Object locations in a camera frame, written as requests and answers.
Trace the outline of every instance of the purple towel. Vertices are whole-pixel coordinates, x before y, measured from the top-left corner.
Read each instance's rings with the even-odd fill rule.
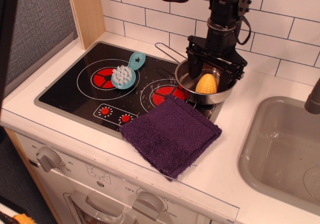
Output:
[[[191,105],[167,95],[163,103],[122,126],[120,132],[160,173],[176,179],[222,130]]]

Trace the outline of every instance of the light blue brush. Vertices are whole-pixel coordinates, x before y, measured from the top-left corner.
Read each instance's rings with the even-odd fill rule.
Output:
[[[113,69],[111,76],[112,84],[121,90],[133,86],[136,81],[136,73],[146,60],[146,55],[142,52],[135,52],[131,55],[128,66],[122,65]]]

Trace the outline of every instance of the gray sink basin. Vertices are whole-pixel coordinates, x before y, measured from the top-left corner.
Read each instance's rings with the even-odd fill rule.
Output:
[[[238,167],[260,193],[320,216],[320,115],[275,96],[257,108]]]

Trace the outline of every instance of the burner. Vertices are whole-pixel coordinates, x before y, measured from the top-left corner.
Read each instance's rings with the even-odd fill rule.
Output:
[[[140,74],[136,70],[137,76],[134,85],[126,91],[120,92],[111,82],[113,69],[118,66],[128,65],[127,61],[120,59],[105,59],[96,61],[86,66],[78,75],[77,86],[80,92],[95,100],[113,100],[122,98],[132,92],[138,85]]]
[[[160,105],[165,96],[172,94],[181,100],[186,100],[185,92],[177,86],[175,79],[161,79],[148,84],[141,92],[140,102],[146,112]]]
[[[113,89],[115,86],[111,82],[111,75],[113,73],[113,68],[102,68],[97,70],[91,78],[91,83],[94,87],[101,90]]]

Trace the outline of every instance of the black cooktop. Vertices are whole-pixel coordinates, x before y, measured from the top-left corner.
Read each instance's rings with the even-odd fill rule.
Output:
[[[35,104],[118,137],[120,126],[154,109],[165,95],[186,100],[175,79],[177,64],[148,55],[135,71],[134,85],[125,90],[115,88],[111,82],[113,69],[127,66],[134,52],[97,43],[46,88]],[[190,104],[208,118],[216,107]]]

